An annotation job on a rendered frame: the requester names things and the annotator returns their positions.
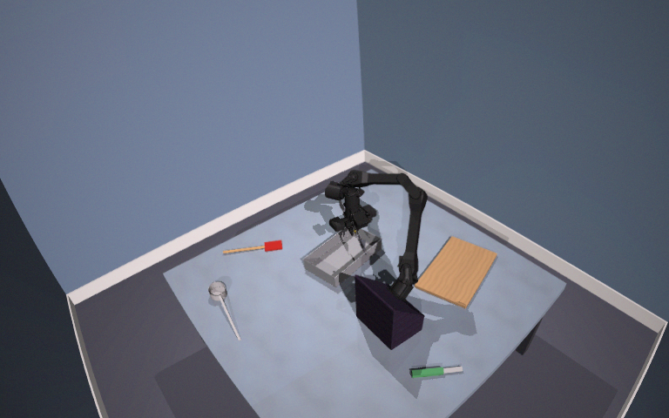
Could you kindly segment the light brown wooden board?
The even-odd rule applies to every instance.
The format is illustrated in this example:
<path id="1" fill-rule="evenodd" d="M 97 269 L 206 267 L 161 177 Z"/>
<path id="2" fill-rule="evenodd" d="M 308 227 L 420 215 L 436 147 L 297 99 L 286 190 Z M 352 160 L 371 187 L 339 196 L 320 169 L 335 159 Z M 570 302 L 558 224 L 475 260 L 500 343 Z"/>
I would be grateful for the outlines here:
<path id="1" fill-rule="evenodd" d="M 415 287 L 466 308 L 496 257 L 495 252 L 451 236 Z"/>

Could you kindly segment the grey measuring scoop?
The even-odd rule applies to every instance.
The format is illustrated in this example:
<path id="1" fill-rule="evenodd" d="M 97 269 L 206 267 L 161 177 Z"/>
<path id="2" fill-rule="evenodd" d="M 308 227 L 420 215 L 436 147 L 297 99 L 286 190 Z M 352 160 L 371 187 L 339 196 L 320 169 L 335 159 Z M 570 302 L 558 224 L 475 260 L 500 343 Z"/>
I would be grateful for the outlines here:
<path id="1" fill-rule="evenodd" d="M 239 334 L 237 333 L 237 331 L 236 331 L 236 329 L 235 329 L 235 327 L 234 327 L 234 324 L 233 324 L 233 322 L 232 322 L 232 320 L 231 320 L 231 317 L 229 316 L 229 313 L 228 313 L 228 311 L 227 311 L 227 309 L 226 309 L 226 306 L 225 306 L 225 304 L 224 304 L 224 301 L 223 301 L 223 299 L 225 299 L 225 298 L 226 298 L 226 295 L 227 295 L 227 291 L 226 291 L 226 287 L 225 287 L 225 285 L 222 284 L 222 283 L 220 283 L 220 282 L 215 281 L 214 283 L 212 283 L 212 284 L 208 287 L 208 292 L 209 292 L 210 297 L 212 298 L 212 300 L 216 300 L 216 301 L 221 300 L 221 303 L 222 303 L 223 307 L 225 308 L 226 314 L 227 314 L 227 316 L 228 316 L 228 319 L 229 319 L 230 322 L 231 322 L 231 325 L 232 325 L 232 327 L 233 327 L 233 330 L 234 330 L 234 332 L 236 333 L 236 336 L 237 336 L 238 340 L 241 340 Z"/>

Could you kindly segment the red spatula with wooden handle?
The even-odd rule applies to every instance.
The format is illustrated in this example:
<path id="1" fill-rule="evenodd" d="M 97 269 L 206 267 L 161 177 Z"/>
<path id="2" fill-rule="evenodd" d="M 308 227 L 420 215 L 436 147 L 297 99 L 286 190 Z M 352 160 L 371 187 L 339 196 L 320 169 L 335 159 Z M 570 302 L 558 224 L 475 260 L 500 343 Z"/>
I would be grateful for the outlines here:
<path id="1" fill-rule="evenodd" d="M 235 252 L 240 252 L 240 251 L 251 251 L 251 250 L 256 250 L 256 249 L 262 249 L 265 248 L 265 251 L 273 251 L 273 250 L 279 250 L 282 249 L 282 242 L 281 240 L 275 240 L 275 241 L 268 241 L 265 242 L 264 246 L 256 246 L 256 247 L 250 247 L 250 248 L 240 248 L 240 249 L 234 249 L 234 250 L 228 250 L 228 251 L 223 251 L 223 253 L 235 253 Z"/>

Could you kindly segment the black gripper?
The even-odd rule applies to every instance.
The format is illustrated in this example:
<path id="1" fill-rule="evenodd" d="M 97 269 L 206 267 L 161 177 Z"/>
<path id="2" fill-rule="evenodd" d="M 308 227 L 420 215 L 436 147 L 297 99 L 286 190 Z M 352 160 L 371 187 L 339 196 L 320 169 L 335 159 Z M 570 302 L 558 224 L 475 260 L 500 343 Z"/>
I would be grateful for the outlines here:
<path id="1" fill-rule="evenodd" d="M 343 230 L 343 229 L 346 227 L 346 228 L 349 230 L 350 234 L 351 234 L 352 236 L 354 236 L 354 232 L 353 232 L 353 226 L 354 226 L 354 225 L 353 225 L 352 222 L 351 222 L 351 221 L 353 221 L 353 220 L 350 221 L 350 219 L 349 219 L 349 215 L 350 215 L 350 212 L 353 212 L 353 211 L 357 212 L 357 211 L 359 211 L 359 208 L 361 208 L 362 206 L 361 206 L 360 204 L 357 205 L 357 206 L 347 206 L 345 203 L 343 203 L 343 205 L 345 206 L 345 212 L 344 212 L 344 214 L 346 215 L 346 217 L 344 217 L 344 218 L 342 218 L 342 219 L 340 219 L 339 217 L 335 217 L 335 218 L 333 218 L 333 219 L 330 219 L 330 220 L 329 220 L 329 225 L 330 225 L 336 232 L 339 232 L 339 231 Z M 377 211 L 376 211 L 376 209 L 374 209 L 374 207 L 372 207 L 371 205 L 363 206 L 363 207 L 362 207 L 362 210 L 363 210 L 364 212 L 366 212 L 366 213 L 371 212 L 372 217 L 376 217 L 376 215 L 377 215 Z"/>

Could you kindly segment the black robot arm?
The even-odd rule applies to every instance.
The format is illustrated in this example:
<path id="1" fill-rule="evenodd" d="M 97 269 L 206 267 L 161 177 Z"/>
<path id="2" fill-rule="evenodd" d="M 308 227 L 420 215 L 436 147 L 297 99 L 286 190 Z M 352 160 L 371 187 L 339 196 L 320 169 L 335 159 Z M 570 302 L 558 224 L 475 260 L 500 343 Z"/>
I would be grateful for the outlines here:
<path id="1" fill-rule="evenodd" d="M 399 256 L 397 265 L 400 272 L 399 278 L 394 281 L 390 289 L 387 288 L 398 300 L 407 301 L 406 297 L 413 289 L 412 285 L 418 282 L 416 274 L 419 267 L 417 246 L 422 212 L 426 206 L 428 195 L 404 173 L 382 174 L 352 170 L 340 183 L 331 180 L 325 189 L 325 196 L 339 201 L 345 199 L 347 206 L 357 206 L 360 204 L 360 197 L 365 193 L 361 187 L 368 185 L 402 185 L 409 194 L 410 215 L 406 250 L 403 256 Z M 371 212 L 366 213 L 361 207 L 357 212 L 350 212 L 349 219 L 350 221 L 353 220 L 356 229 L 359 230 L 367 227 L 373 217 Z"/>

